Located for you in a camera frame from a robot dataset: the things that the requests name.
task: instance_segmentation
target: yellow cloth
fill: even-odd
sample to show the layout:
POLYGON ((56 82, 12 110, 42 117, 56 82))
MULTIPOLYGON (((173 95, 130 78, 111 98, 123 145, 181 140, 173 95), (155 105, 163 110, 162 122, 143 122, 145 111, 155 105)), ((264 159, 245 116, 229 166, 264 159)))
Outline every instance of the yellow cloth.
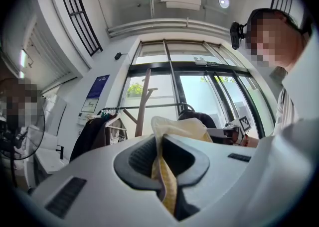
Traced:
POLYGON ((151 121, 152 129, 156 138, 158 155, 152 166, 152 179, 162 181, 165 188, 163 204, 167 210, 174 215, 177 180, 169 166, 162 157, 161 141, 164 134, 175 134, 206 142, 213 142, 207 132, 207 128, 196 118, 181 121, 172 121, 160 116, 154 116, 151 121))

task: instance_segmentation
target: blue poster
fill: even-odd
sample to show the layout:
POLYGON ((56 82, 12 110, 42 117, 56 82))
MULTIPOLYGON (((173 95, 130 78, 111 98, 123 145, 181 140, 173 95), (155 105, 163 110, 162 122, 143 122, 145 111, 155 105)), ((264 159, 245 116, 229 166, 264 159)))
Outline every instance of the blue poster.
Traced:
POLYGON ((101 92, 105 86, 106 81, 108 80, 110 75, 106 76, 101 76, 97 77, 96 80, 94 81, 91 90, 89 91, 88 96, 86 97, 87 99, 95 99, 99 98, 101 95, 101 92))

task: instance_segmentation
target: white shirt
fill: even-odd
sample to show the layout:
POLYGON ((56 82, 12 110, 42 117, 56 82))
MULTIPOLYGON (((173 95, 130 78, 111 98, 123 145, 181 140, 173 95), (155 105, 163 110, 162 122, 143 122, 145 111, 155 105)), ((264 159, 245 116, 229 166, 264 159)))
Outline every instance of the white shirt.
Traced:
POLYGON ((282 89, 278 97, 276 123, 273 135, 277 135, 285 127, 297 122, 298 119, 297 110, 290 96, 285 89, 282 89))

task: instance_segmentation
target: black faucet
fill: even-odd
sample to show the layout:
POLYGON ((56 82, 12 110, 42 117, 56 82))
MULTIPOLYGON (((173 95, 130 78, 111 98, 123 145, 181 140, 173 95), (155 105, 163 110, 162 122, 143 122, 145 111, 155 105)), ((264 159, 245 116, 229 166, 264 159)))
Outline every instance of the black faucet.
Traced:
POLYGON ((55 151, 60 152, 60 160, 63 160, 64 146, 61 146, 61 145, 57 145, 57 146, 60 146, 60 149, 56 149, 55 151))

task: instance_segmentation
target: glass pane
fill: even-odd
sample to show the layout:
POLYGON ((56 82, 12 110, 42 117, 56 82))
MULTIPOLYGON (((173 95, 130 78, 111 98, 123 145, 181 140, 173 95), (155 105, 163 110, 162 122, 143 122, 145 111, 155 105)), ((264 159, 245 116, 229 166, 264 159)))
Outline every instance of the glass pane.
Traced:
POLYGON ((142 45, 141 52, 134 64, 168 62, 163 43, 142 45))
MULTIPOLYGON (((130 79, 130 85, 126 93, 124 102, 121 103, 125 107, 136 107, 140 105, 141 95, 144 85, 143 77, 132 77, 130 79)), ((149 105, 161 105, 161 104, 173 104, 175 103, 172 81, 170 75, 155 75, 150 76, 149 89, 157 88, 153 91, 148 99, 146 106, 149 105)), ((128 110, 135 118, 138 117, 139 109, 128 110)), ((144 123, 143 123, 143 135, 152 134, 151 119, 153 116, 158 115, 161 117, 169 118, 171 120, 177 120, 176 107, 161 107, 161 108, 148 108, 145 109, 144 123)), ((128 137, 133 138, 135 135, 136 124, 122 114, 121 120, 128 130, 128 137)))
POLYGON ((196 112, 208 114, 217 128, 225 127, 225 115, 207 77, 181 76, 180 80, 187 104, 191 105, 196 112))
POLYGON ((252 127, 251 130, 247 133, 248 136, 253 138, 259 138, 253 115, 251 114, 246 99, 242 94, 241 90, 239 89, 237 83, 232 77, 220 76, 220 79, 222 83, 225 85, 226 90, 228 91, 230 98, 236 107, 239 117, 246 116, 252 127))
POLYGON ((264 127, 265 135, 271 135, 274 130, 274 123, 264 97, 262 96, 261 92, 255 88, 250 78, 239 78, 247 88, 247 91, 249 92, 251 98, 253 99, 253 102, 255 103, 255 106, 257 108, 261 122, 264 127))
POLYGON ((238 67, 244 67, 241 62, 233 56, 231 53, 229 53, 227 50, 223 49, 223 47, 217 47, 215 45, 210 45, 217 53, 220 54, 222 58, 231 66, 238 66, 238 67))
POLYGON ((201 44, 192 43, 167 43, 170 58, 174 62, 195 61, 194 58, 201 58, 208 62, 221 63, 221 61, 213 56, 201 44))

